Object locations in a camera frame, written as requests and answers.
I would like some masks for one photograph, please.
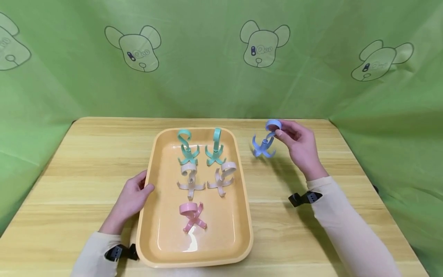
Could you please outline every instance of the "wood grain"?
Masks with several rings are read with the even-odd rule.
[[[391,251],[404,276],[427,276],[374,191],[340,132],[326,120],[299,120],[315,131],[327,171]],[[272,159],[251,154],[265,120],[86,117],[75,122],[19,212],[0,239],[0,276],[69,276],[84,243],[97,230],[125,181],[146,169],[154,137],[163,129],[224,127],[237,138],[254,230],[251,254],[242,262],[210,268],[151,269],[120,261],[119,276],[346,276],[308,205],[287,198],[306,190],[287,149],[273,144]],[[135,240],[130,221],[123,241]]]

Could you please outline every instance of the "mouse ear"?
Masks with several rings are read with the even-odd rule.
[[[249,43],[249,38],[251,37],[251,35],[258,30],[260,30],[260,28],[254,20],[246,22],[240,31],[241,41],[244,43]]]
[[[397,55],[392,63],[404,63],[412,56],[414,52],[414,46],[412,43],[403,43],[399,47],[395,48]]]
[[[289,30],[288,25],[281,25],[280,27],[277,28],[277,30],[274,31],[274,33],[278,37],[277,47],[282,47],[288,42],[291,31]]]
[[[121,49],[119,40],[123,36],[116,28],[111,26],[106,26],[105,28],[105,36],[112,46]]]
[[[160,34],[152,26],[144,26],[140,31],[140,35],[144,36],[151,42],[153,49],[159,48],[160,44],[162,43]]]
[[[360,53],[360,60],[365,61],[372,53],[383,47],[383,40],[376,40]]]
[[[0,12],[0,27],[7,30],[12,36],[19,33],[17,25],[6,16],[6,14]]]

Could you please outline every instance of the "green backdrop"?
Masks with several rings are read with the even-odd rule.
[[[0,233],[78,118],[327,118],[443,275],[442,0],[10,0],[0,13]]]

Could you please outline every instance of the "cartoon mouse print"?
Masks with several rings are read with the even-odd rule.
[[[159,67],[154,54],[161,44],[160,34],[152,26],[144,26],[140,34],[123,35],[116,28],[107,26],[105,36],[110,44],[121,49],[126,64],[135,70],[151,72]]]
[[[0,70],[10,70],[31,58],[31,52],[14,36],[19,28],[5,14],[0,12]]]
[[[392,64],[404,63],[412,56],[414,46],[404,43],[397,48],[383,47],[382,40],[376,40],[360,53],[363,63],[351,73],[357,81],[372,81],[385,75]]]
[[[284,46],[290,35],[287,25],[281,25],[275,31],[260,30],[254,20],[246,22],[240,31],[240,39],[247,43],[243,58],[253,67],[268,67],[276,59],[276,49]]]

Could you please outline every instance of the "tray rim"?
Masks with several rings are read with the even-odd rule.
[[[149,174],[151,171],[151,166],[152,166],[151,161],[154,156],[155,147],[157,145],[158,138],[163,133],[166,133],[169,131],[175,131],[175,130],[179,131],[181,129],[196,130],[196,129],[215,129],[215,128],[217,128],[217,127],[168,128],[168,129],[162,130],[154,138],[154,144],[152,145],[151,155],[149,157],[149,165],[148,165],[147,173]],[[140,248],[140,234],[141,234],[140,222],[141,222],[141,219],[143,218],[143,213],[144,213],[144,206],[143,206],[143,209],[141,209],[141,211],[140,211],[139,218],[138,218],[138,224],[137,224],[136,250],[137,250],[137,254],[139,256],[140,261],[142,261],[144,264],[148,265],[149,267],[152,267],[152,268],[185,268],[185,267],[204,267],[204,266],[214,266],[214,265],[227,265],[227,264],[233,264],[233,263],[237,263],[237,262],[244,260],[251,252],[252,245],[254,242],[254,232],[253,232],[253,227],[252,227],[251,212],[250,212],[250,208],[249,208],[248,193],[246,191],[245,175],[243,173],[243,166],[241,164],[240,151],[238,149],[237,138],[235,137],[234,133],[232,133],[230,130],[223,128],[223,127],[218,127],[218,128],[220,128],[224,132],[229,133],[234,138],[234,146],[235,146],[235,150],[237,152],[237,158],[239,161],[239,164],[237,165],[237,169],[240,171],[241,181],[243,184],[243,192],[245,194],[245,199],[246,199],[246,214],[248,216],[249,237],[250,237],[248,247],[240,256],[234,257],[234,258],[222,259],[222,260],[217,259],[217,260],[213,260],[213,261],[194,261],[194,262],[185,262],[185,263],[169,263],[169,262],[168,263],[156,263],[156,262],[152,262],[152,261],[148,260],[142,254],[142,251]]]

